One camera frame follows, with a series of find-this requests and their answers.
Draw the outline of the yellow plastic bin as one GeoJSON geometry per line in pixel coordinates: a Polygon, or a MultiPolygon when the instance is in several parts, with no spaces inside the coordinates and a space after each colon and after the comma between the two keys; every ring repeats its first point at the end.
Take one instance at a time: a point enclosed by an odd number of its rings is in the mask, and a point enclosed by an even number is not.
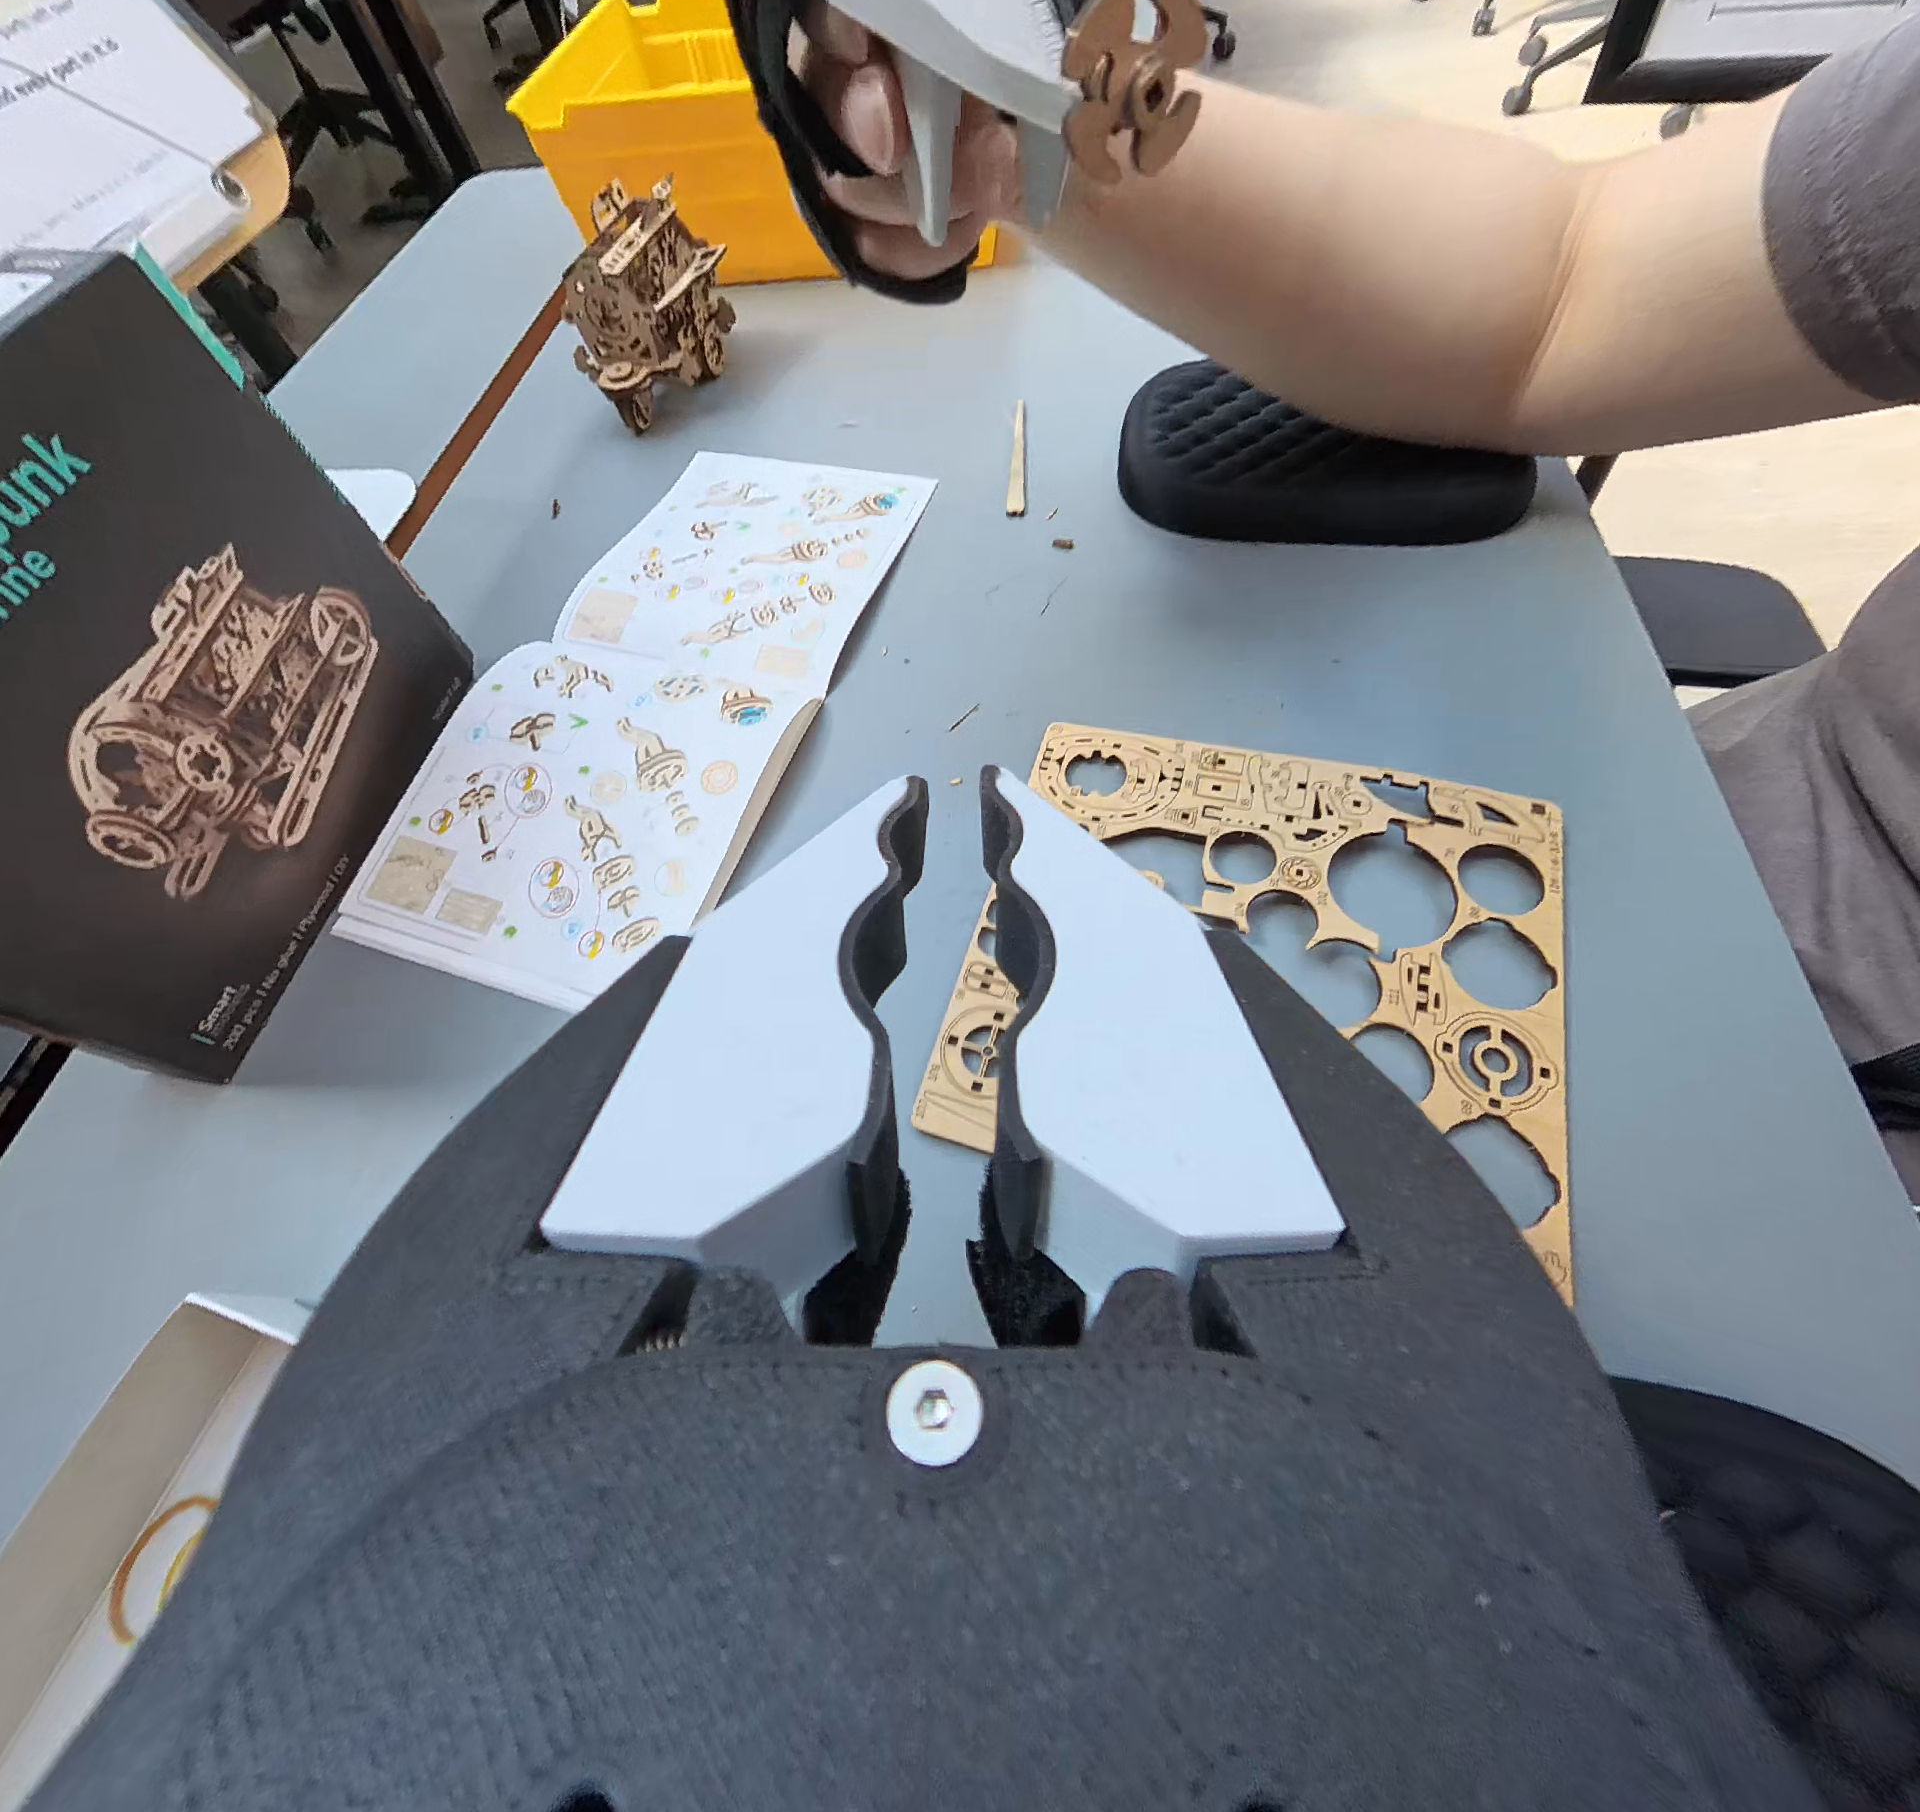
{"type": "Polygon", "coordinates": [[[725,0],[597,0],[507,103],[564,209],[593,238],[612,181],[646,197],[675,180],[725,286],[830,279],[736,47],[725,0]]]}

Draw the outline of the person's grey clothing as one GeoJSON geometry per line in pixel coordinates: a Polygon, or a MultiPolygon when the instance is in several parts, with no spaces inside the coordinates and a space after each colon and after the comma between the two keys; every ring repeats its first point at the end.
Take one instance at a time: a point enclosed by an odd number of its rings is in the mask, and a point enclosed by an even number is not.
{"type": "MultiPolygon", "coordinates": [[[[1789,317],[1872,401],[1919,396],[1919,23],[1822,62],[1764,166],[1789,317]]],[[[1919,1192],[1919,554],[1836,647],[1693,709],[1896,1172],[1919,1192]]]]}

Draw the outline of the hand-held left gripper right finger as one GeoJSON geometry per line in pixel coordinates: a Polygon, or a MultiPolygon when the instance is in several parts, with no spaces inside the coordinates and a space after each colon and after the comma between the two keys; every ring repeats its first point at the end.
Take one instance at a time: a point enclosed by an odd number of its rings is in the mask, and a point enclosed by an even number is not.
{"type": "Polygon", "coordinates": [[[998,1345],[1074,1345],[1117,1282],[1323,1253],[1347,1224],[1202,921],[1008,769],[980,775],[996,1140],[973,1282],[998,1345]]]}

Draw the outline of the wooden parts sheet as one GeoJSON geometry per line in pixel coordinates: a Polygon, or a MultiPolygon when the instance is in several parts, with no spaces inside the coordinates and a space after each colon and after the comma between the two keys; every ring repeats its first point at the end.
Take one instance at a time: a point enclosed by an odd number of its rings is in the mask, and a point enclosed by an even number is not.
{"type": "MultiPolygon", "coordinates": [[[[1463,1198],[1462,1147],[1500,1138],[1540,1182],[1512,1229],[1573,1302],[1558,806],[1072,722],[1046,729],[1026,783],[1202,921],[1347,1224],[1295,1265],[1380,1268],[1392,1205],[1404,1235],[1495,1238],[1496,1202],[1463,1198]]],[[[992,881],[915,1104],[921,1131],[977,1152],[981,1191],[1016,1008],[992,881]]]]}

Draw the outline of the assembled wooden engine model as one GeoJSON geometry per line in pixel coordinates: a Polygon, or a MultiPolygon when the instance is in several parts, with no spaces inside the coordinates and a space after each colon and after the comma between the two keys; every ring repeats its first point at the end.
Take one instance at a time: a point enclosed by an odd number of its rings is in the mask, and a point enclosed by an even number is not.
{"type": "Polygon", "coordinates": [[[718,289],[727,244],[685,223],[672,173],[651,193],[612,180],[592,201],[593,238],[564,276],[573,359],[632,434],[655,420],[660,385],[710,385],[727,370],[736,311],[718,289]]]}

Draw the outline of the black chair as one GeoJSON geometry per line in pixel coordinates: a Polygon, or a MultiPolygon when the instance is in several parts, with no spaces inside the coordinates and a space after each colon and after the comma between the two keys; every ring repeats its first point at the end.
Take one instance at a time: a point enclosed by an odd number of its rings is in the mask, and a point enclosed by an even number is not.
{"type": "Polygon", "coordinates": [[[1740,690],[1828,650],[1777,577],[1669,556],[1620,554],[1615,564],[1667,685],[1678,691],[1740,690]]]}

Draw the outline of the person's right forearm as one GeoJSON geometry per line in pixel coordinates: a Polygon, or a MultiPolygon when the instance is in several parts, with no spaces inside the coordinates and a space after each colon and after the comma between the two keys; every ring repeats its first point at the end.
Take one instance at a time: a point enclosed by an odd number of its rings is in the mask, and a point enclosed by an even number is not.
{"type": "Polygon", "coordinates": [[[1303,412],[1439,446],[1620,455],[1864,407],[1770,267],[1782,98],[1571,163],[1457,123],[1199,95],[1163,173],[1072,181],[1039,244],[1303,412]]]}

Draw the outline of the white paper sign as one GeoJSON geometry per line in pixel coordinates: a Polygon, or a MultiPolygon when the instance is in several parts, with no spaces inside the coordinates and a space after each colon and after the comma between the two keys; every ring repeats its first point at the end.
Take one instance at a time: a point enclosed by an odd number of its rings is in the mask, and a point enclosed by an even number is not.
{"type": "Polygon", "coordinates": [[[273,118],[177,0],[2,0],[2,311],[92,254],[199,284],[288,207],[273,118]]]}

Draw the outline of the white box with gold rings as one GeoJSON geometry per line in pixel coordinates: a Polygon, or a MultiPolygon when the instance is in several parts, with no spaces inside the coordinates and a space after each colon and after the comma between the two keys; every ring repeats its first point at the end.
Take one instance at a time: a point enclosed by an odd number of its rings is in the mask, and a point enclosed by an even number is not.
{"type": "Polygon", "coordinates": [[[2,1806],[21,1807],[168,1607],[311,1307],[187,1296],[2,1556],[2,1806]]]}

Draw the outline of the person's right hand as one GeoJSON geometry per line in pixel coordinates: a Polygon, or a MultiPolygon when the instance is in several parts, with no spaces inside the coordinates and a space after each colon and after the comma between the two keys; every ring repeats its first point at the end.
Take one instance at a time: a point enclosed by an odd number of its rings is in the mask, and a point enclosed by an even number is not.
{"type": "Polygon", "coordinates": [[[809,0],[802,23],[790,32],[788,61],[840,139],[869,169],[867,175],[822,175],[825,197],[849,222],[853,254],[867,270],[922,284],[967,263],[988,227],[1028,232],[1016,120],[989,101],[962,97],[948,226],[942,240],[924,240],[908,204],[910,125],[891,47],[826,0],[809,0]]]}

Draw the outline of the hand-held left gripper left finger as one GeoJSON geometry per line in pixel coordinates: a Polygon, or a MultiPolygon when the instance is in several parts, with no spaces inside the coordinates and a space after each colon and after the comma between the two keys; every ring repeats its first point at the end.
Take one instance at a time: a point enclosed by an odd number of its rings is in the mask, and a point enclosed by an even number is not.
{"type": "Polygon", "coordinates": [[[895,776],[707,915],[540,1217],[564,1251],[767,1279],[871,1345],[910,1220],[889,1034],[924,778],[895,776]]]}

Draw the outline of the white instruction booklet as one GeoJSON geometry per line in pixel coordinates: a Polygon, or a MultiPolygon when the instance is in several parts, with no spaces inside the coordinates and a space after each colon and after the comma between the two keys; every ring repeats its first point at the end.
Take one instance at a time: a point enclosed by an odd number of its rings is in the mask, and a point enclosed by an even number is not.
{"type": "Polygon", "coordinates": [[[935,480],[701,451],[478,672],[330,929],[588,1007],[733,881],[935,480]]]}

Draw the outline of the clover-shaped wooden part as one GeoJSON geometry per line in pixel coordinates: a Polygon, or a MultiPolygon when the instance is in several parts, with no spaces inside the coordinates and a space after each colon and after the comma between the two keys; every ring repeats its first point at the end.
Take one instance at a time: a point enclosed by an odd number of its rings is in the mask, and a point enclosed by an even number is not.
{"type": "Polygon", "coordinates": [[[1062,123],[1074,168],[1111,189],[1156,175],[1187,144],[1202,97],[1179,80],[1213,43],[1201,0],[1152,0],[1156,26],[1137,38],[1137,0],[1090,0],[1075,17],[1062,72],[1078,87],[1062,123]]]}

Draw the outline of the black model kit box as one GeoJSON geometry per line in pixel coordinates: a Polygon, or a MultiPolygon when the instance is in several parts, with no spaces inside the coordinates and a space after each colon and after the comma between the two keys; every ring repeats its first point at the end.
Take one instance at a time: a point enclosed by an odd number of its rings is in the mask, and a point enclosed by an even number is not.
{"type": "Polygon", "coordinates": [[[2,344],[4,1023],[230,1081],[472,653],[131,257],[2,344]]]}

